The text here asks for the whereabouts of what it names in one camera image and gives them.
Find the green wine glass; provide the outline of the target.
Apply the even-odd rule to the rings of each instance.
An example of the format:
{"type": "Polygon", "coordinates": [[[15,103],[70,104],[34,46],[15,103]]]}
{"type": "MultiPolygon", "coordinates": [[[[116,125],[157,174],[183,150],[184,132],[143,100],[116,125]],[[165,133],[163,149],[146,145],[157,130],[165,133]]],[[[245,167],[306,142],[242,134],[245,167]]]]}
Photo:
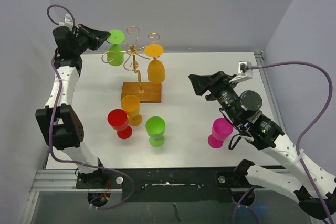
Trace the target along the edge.
{"type": "Polygon", "coordinates": [[[153,147],[160,147],[165,142],[165,121],[159,116],[150,117],[145,124],[149,142],[153,147]]]}
{"type": "Polygon", "coordinates": [[[124,42],[125,35],[122,31],[113,29],[109,31],[110,36],[107,41],[111,44],[107,53],[107,61],[112,66],[120,66],[124,62],[124,53],[121,44],[124,42]]]}

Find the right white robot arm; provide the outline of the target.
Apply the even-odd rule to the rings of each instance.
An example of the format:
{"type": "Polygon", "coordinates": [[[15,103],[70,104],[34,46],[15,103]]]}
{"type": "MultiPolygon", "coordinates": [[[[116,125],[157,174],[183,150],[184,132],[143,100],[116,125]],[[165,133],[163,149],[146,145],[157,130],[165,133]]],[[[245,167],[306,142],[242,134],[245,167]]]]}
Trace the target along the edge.
{"type": "Polygon", "coordinates": [[[196,95],[205,92],[207,101],[218,101],[225,119],[259,151],[280,163],[290,177],[264,169],[252,161],[242,160],[235,169],[234,182],[241,187],[257,185],[271,189],[298,203],[308,215],[324,220],[335,213],[335,176],[328,173],[303,151],[296,150],[283,129],[261,111],[261,96],[251,90],[237,95],[234,87],[253,77],[250,70],[233,76],[219,71],[213,75],[190,74],[196,95]]]}

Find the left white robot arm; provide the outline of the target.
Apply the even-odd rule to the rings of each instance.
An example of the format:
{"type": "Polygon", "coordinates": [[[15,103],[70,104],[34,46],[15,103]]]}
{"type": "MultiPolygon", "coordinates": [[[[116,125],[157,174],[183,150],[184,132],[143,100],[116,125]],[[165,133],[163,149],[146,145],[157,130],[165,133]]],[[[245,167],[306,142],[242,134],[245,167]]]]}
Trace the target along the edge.
{"type": "Polygon", "coordinates": [[[99,49],[111,34],[83,24],[71,28],[58,26],[52,34],[57,45],[51,60],[54,82],[48,101],[36,110],[35,117],[51,157],[59,163],[75,164],[80,179],[100,188],[105,185],[107,175],[100,159],[84,143],[83,124],[72,100],[81,76],[81,55],[88,49],[99,49]]]}

